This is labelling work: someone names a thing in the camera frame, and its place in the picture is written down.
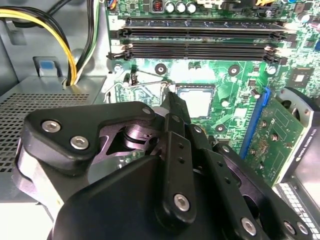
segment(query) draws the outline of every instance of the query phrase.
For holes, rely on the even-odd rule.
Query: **yellow wire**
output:
[[[68,46],[64,42],[64,40],[47,24],[45,24],[43,21],[29,15],[23,12],[15,11],[15,10],[8,10],[8,9],[0,9],[0,18],[14,18],[14,19],[23,19],[30,22],[34,22],[36,24],[41,25],[45,29],[47,29],[59,42],[61,47],[63,48],[70,65],[71,69],[71,83],[70,85],[74,85],[76,78],[77,78],[77,67],[74,57],[72,56],[72,53],[70,52]]]
[[[275,2],[276,0],[257,0],[256,1],[256,6],[264,6],[264,5],[266,5],[266,4],[270,4],[270,3],[273,3],[273,2]]]

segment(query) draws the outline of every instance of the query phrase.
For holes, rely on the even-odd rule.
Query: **perforated metal panel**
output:
[[[87,104],[89,94],[13,93],[0,103],[0,173],[11,172],[25,116],[39,109]]]

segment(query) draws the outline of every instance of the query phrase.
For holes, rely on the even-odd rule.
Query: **green circuit board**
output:
[[[291,112],[271,97],[261,113],[245,162],[272,187],[304,130]]]
[[[187,41],[194,43],[223,42],[223,43],[267,43],[270,40],[257,38],[172,38],[172,37],[132,37],[128,39],[118,38],[115,33],[117,20],[128,17],[141,18],[188,18],[188,19],[214,19],[214,20],[235,20],[247,19],[255,21],[279,20],[285,23],[285,27],[290,29],[290,39],[276,42],[277,54],[287,58],[284,64],[268,64],[264,61],[252,60],[194,60],[194,59],[148,59],[133,58],[131,60],[114,59],[108,62],[109,69],[113,70],[113,75],[108,83],[109,87],[114,85],[106,102],[126,102],[142,101],[150,106],[159,106],[164,99],[165,88],[178,92],[179,86],[193,84],[197,87],[204,85],[212,86],[213,95],[210,98],[197,97],[194,102],[188,101],[190,109],[193,105],[209,106],[209,113],[206,116],[192,117],[193,123],[198,124],[207,135],[214,135],[216,139],[229,144],[236,152],[240,151],[244,136],[247,132],[249,122],[257,99],[251,94],[255,89],[261,93],[264,87],[268,87],[275,96],[283,87],[293,87],[308,97],[317,99],[320,95],[320,51],[315,49],[319,40],[319,32],[308,22],[301,22],[298,17],[305,14],[312,20],[320,19],[319,3],[315,1],[298,1],[289,4],[276,0],[268,5],[270,16],[261,17],[257,14],[257,9],[244,8],[241,11],[220,10],[217,7],[205,8],[195,1],[183,0],[196,4],[196,12],[168,13],[164,8],[162,12],[152,10],[152,0],[118,0],[113,10],[107,10],[106,15],[110,28],[109,44],[111,46],[121,46],[128,39],[133,41]],[[165,66],[166,71],[159,74],[156,69],[159,64]],[[236,75],[231,73],[233,66],[238,66]],[[136,69],[138,84],[124,87],[121,83],[129,75],[132,69]],[[268,112],[276,111],[278,106],[272,104]],[[268,165],[268,159],[274,155],[266,156],[264,173],[261,174],[267,181],[274,181],[278,172]],[[249,157],[246,160],[253,168],[257,168],[261,162],[260,158]],[[280,165],[281,160],[277,160],[274,166]]]

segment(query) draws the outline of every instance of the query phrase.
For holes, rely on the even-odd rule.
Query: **black wire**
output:
[[[67,3],[71,2],[72,0],[60,0],[58,1],[55,5],[53,5],[47,12],[46,14],[50,15],[51,17],[56,14],[64,5],[66,5]],[[34,28],[34,27],[39,27],[38,24],[34,23],[34,22],[17,22],[14,21],[13,22],[14,25],[17,28],[21,28],[21,29],[29,29],[29,28]]]
[[[84,62],[86,61],[86,57],[89,54],[91,46],[94,41],[94,31],[95,31],[94,1],[87,0],[86,8],[87,8],[87,15],[88,15],[88,37],[87,37],[83,52],[82,52],[78,62],[76,63],[76,70],[77,71],[79,71],[82,68]]]
[[[2,6],[0,7],[2,9],[8,9],[8,10],[15,10],[15,11],[20,11],[20,12],[25,12],[27,14],[32,14],[34,16],[36,16],[39,20],[41,20],[42,22],[47,23],[48,25],[50,25],[50,27],[62,38],[62,40],[64,41],[64,43],[67,45],[68,48],[70,48],[69,46],[69,42],[68,39],[63,31],[63,29],[61,28],[61,26],[59,25],[59,23],[52,17],[50,16],[48,13],[34,8],[34,7],[18,7],[18,6]],[[69,86],[71,82],[71,68],[70,65],[68,66],[68,76],[67,76],[67,85]]]

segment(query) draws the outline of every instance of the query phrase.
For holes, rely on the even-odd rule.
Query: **white wire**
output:
[[[93,11],[93,13],[94,13],[94,15],[93,15],[93,21],[94,21],[94,24],[95,24],[95,26],[94,26],[94,34],[97,34],[97,27],[98,27],[98,21],[99,20],[97,20],[97,17],[98,17],[98,12],[99,12],[99,10],[98,10],[98,8],[99,8],[99,3],[100,3],[100,0],[94,0],[94,3],[93,3],[93,5],[94,5],[94,11]],[[82,65],[82,67],[79,69],[79,71],[78,71],[78,73],[77,73],[77,75],[76,75],[76,79],[75,79],[75,82],[74,82],[74,84],[76,85],[78,82],[79,82],[79,79],[80,79],[80,77],[81,77],[81,75],[82,75],[82,72],[84,71],[84,69],[85,69],[85,67],[86,67],[86,65],[88,64],[88,62],[90,61],[90,59],[92,58],[92,56],[93,56],[93,54],[94,54],[94,52],[95,52],[95,49],[96,49],[96,46],[97,46],[97,41],[95,41],[94,43],[93,43],[93,49],[92,49],[92,51],[90,52],[90,54],[87,56],[87,58],[85,59],[85,61],[84,61],[84,63],[83,63],[83,65]]]

